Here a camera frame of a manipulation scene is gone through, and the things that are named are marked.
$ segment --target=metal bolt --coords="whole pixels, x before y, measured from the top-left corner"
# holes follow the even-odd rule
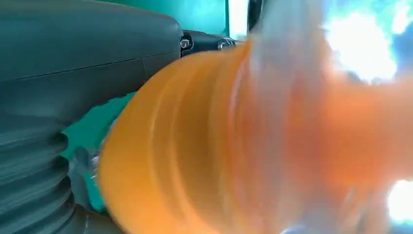
[[[182,49],[187,49],[190,46],[190,42],[188,39],[183,39],[181,40],[181,48]]]

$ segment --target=orange corrugated hose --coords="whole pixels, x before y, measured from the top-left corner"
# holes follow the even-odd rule
[[[260,106],[262,94],[245,63],[249,48],[174,62],[139,90],[117,120],[98,178],[108,209],[128,233],[279,233],[321,191],[344,216],[337,220],[351,225],[371,192],[384,195],[397,179],[412,175],[410,81],[331,82],[317,102],[307,101],[305,84],[294,84],[277,119],[281,139],[272,138],[271,115],[263,118],[271,107]],[[282,152],[272,160],[276,141]],[[353,206],[341,208],[354,188]],[[384,220],[385,204],[370,206],[377,211],[370,224]],[[368,223],[366,230],[385,233],[383,228]]]

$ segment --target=teal background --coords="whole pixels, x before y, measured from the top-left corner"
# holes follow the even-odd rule
[[[140,7],[172,16],[183,29],[226,36],[229,34],[228,0],[104,1]],[[97,150],[108,127],[132,97],[133,93],[123,98],[113,99],[103,106],[95,107],[83,119],[67,128],[64,133],[69,137],[69,147],[62,155],[70,159],[77,146],[83,146],[91,151]],[[92,206],[97,211],[103,211],[104,203],[90,176],[84,175]]]

